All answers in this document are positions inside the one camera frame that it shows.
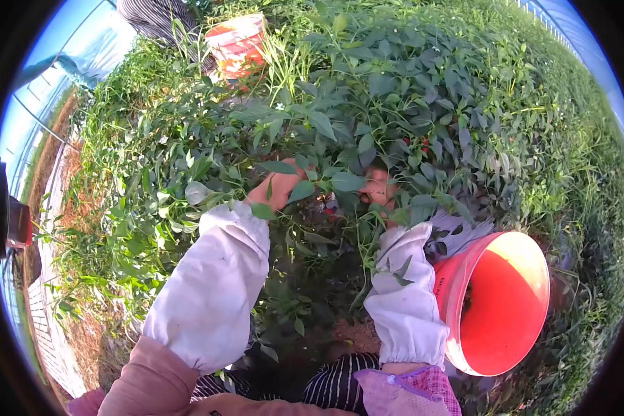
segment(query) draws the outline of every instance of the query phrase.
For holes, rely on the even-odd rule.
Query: sky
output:
[[[95,12],[90,14],[90,17],[79,27],[95,6],[98,6]],[[93,71],[102,76],[122,61],[124,54],[132,48],[136,32],[107,1],[67,0],[42,31],[25,60],[24,67],[58,54],[63,46],[63,51],[67,55],[80,56],[94,41],[106,34],[107,29],[111,29],[115,37],[100,53],[101,62],[96,64],[78,61],[80,67],[92,67]],[[15,91],[15,95],[33,113],[40,114],[58,85],[66,79],[67,75],[63,70],[51,67],[44,71],[41,77],[34,79],[30,85]],[[11,96],[0,130],[0,158],[7,163],[9,182],[12,181],[20,155],[31,139],[34,127],[33,117],[14,99],[14,96]]]

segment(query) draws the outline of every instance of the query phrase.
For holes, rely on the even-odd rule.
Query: bucket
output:
[[[259,52],[265,19],[261,13],[236,17],[222,22],[206,35],[206,45],[217,61],[225,80],[239,79],[248,75],[243,65],[250,61],[263,64]]]
[[[538,338],[548,312],[548,264],[533,239],[498,232],[434,265],[434,295],[450,328],[446,357],[467,374],[511,370]],[[467,285],[471,302],[464,315]]]

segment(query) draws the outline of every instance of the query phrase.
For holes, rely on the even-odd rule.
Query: metal pipe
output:
[[[74,35],[76,34],[76,31],[77,31],[78,29],[80,29],[80,28],[81,28],[81,26],[83,26],[83,24],[86,22],[86,20],[88,20],[88,18],[90,17],[90,15],[91,15],[92,13],[94,13],[94,12],[97,10],[97,8],[98,8],[98,7],[100,7],[100,6],[102,5],[102,3],[104,3],[104,1],[105,1],[105,0],[101,0],[101,1],[100,1],[100,2],[99,2],[99,3],[98,3],[95,7],[94,7],[94,9],[92,9],[92,10],[90,11],[90,13],[88,13],[88,15],[86,16],[86,18],[85,18],[85,19],[83,19],[83,20],[81,21],[81,23],[79,23],[79,24],[78,24],[78,26],[76,27],[76,29],[74,29],[74,31],[72,32],[72,34],[71,34],[71,35],[69,35],[69,38],[67,38],[67,42],[65,42],[65,43],[64,43],[64,45],[62,46],[62,48],[60,48],[60,52],[58,52],[58,54],[56,55],[56,57],[53,59],[53,62],[51,62],[51,65],[53,65],[53,64],[54,64],[54,63],[58,60],[58,56],[60,56],[60,54],[62,53],[62,50],[64,49],[64,47],[65,47],[65,46],[67,46],[67,44],[69,43],[69,41],[70,41],[70,40],[72,40],[72,36],[74,36]]]
[[[72,149],[74,149],[75,151],[78,152],[78,149],[75,148],[74,146],[72,146],[69,142],[67,142],[66,140],[61,139],[57,134],[55,134],[53,132],[53,130],[51,130],[50,128],[48,128],[36,115],[34,115],[34,113],[32,111],[30,111],[30,109],[28,107],[25,106],[25,104],[23,104],[23,102],[18,99],[16,94],[12,94],[14,96],[14,98],[16,98],[16,101],[19,102],[19,104],[21,104],[23,106],[23,108],[25,109],[25,111],[27,111],[28,113],[30,113],[31,116],[33,116],[34,120],[37,121],[37,124],[39,124],[41,127],[44,127],[44,129],[46,131],[48,131],[53,137],[57,138],[63,145],[67,145],[69,147],[71,147]]]
[[[29,83],[28,83],[28,87],[26,89],[28,91],[30,91],[30,94],[32,94],[34,98],[37,98],[37,101],[41,102],[41,99],[39,99],[39,97],[34,93],[34,91],[30,89],[30,84]]]

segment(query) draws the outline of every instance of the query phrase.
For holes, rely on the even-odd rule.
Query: dry grass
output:
[[[67,318],[64,322],[65,337],[75,355],[86,388],[93,390],[101,387],[108,391],[120,377],[122,366],[129,361],[138,335],[122,325],[105,327],[104,323],[107,322],[124,321],[121,304],[105,305],[102,311],[97,310],[97,305],[84,302],[80,302],[78,307],[84,311],[83,320]]]

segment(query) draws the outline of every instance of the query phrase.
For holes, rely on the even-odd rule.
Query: elastic cuff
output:
[[[384,344],[381,344],[381,350],[379,351],[379,363],[420,363],[436,365],[437,367],[444,369],[444,346],[442,343],[441,348],[436,353],[429,352],[416,352],[408,351],[405,349],[388,349]]]

